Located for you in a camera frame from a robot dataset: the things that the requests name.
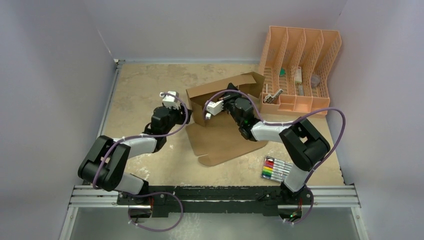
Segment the brown cardboard box sheet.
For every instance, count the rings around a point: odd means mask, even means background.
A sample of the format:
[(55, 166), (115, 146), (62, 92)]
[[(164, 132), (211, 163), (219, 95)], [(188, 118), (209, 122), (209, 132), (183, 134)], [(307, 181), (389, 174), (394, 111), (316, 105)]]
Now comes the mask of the brown cardboard box sheet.
[(267, 141), (244, 139), (228, 113), (221, 112), (210, 120), (203, 119), (206, 101), (225, 90), (229, 83), (243, 93), (259, 99), (262, 97), (265, 79), (263, 75), (252, 71), (186, 89), (194, 121), (186, 127), (186, 131), (192, 150), (201, 164), (216, 166), (267, 145)]

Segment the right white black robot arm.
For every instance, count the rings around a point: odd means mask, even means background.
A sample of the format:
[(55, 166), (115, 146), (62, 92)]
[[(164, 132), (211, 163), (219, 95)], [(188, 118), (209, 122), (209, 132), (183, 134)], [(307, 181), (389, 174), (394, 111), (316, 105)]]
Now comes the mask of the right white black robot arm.
[(223, 111), (227, 111), (238, 126), (243, 138), (253, 142), (282, 143), (293, 166), (282, 182), (280, 196), (288, 204), (300, 198), (313, 167), (329, 153), (331, 147), (324, 136), (308, 120), (294, 123), (266, 122), (255, 116), (256, 107), (232, 83), (219, 97)]

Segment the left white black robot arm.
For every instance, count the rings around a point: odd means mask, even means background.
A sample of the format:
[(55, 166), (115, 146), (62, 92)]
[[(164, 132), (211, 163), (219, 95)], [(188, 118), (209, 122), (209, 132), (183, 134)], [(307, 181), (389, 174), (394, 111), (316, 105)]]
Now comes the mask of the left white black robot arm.
[(188, 124), (191, 115), (192, 110), (184, 103), (178, 108), (162, 105), (154, 109), (150, 123), (140, 135), (125, 138), (99, 136), (79, 166), (78, 177), (108, 192), (129, 193), (130, 199), (138, 205), (146, 203), (149, 183), (125, 172), (128, 160), (160, 151), (167, 137), (173, 134), (172, 128)]

